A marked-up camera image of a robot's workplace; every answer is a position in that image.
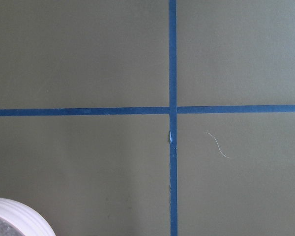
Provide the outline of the pink bowl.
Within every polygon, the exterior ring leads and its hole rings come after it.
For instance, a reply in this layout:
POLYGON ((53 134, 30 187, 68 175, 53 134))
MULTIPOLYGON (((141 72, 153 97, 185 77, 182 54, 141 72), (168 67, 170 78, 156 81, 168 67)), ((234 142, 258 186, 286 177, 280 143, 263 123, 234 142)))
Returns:
POLYGON ((0 219, 24 236, 54 236, 49 223, 31 207, 11 199, 0 198, 0 219))

